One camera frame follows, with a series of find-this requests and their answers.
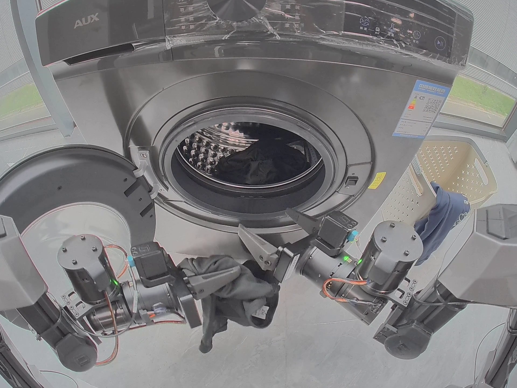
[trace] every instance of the qr code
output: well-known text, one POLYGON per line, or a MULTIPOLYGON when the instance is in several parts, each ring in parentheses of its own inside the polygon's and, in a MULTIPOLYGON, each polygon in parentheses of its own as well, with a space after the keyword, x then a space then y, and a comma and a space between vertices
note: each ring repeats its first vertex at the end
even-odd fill
POLYGON ((436 113, 442 106, 442 100, 436 98, 428 98, 427 103, 423 107, 423 112, 436 113))

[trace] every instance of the front-load washing machine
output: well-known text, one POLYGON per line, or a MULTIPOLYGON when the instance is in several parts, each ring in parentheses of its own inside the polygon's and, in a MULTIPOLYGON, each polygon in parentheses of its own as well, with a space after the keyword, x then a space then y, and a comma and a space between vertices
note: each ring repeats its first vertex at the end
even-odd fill
POLYGON ((65 0, 36 27, 91 146, 11 168, 0 214, 23 230, 97 202, 134 244, 156 224, 168 251, 245 257, 240 223, 277 245, 304 235, 287 208, 371 219, 466 66, 473 17, 448 0, 65 0), (303 165, 229 177, 257 142, 303 165))

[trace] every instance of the control panel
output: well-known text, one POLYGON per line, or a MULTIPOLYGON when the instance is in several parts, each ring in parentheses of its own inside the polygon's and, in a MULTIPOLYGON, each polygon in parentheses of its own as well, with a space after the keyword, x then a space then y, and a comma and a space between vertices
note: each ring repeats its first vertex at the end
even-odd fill
POLYGON ((42 64, 163 41, 302 40, 396 48, 465 66, 473 17, 448 0, 66 0, 36 18, 42 64))
POLYGON ((172 46, 188 42, 184 39, 188 36, 261 30, 276 38, 318 38, 333 44, 352 38, 464 63, 473 24, 467 10, 446 0, 163 0, 163 4, 165 34, 172 46))

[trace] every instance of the blue cloth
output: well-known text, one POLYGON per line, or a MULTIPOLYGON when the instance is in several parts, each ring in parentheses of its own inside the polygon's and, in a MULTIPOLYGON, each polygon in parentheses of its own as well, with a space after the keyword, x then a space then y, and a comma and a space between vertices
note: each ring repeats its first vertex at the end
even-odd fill
POLYGON ((470 211, 467 197, 457 192, 445 191, 435 182, 436 204, 429 215, 415 223, 415 230, 422 239, 423 253, 415 266, 421 265, 442 244, 447 233, 465 218, 470 211))

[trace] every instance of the beige laundry basket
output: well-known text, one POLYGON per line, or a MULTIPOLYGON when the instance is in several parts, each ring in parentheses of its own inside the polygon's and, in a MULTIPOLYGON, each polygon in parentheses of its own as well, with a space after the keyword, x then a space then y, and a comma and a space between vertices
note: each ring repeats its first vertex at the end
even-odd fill
POLYGON ((384 220, 414 224, 424 217, 436 202, 431 181, 465 195, 472 209, 497 192, 494 174, 473 140, 430 136, 382 205, 384 220))

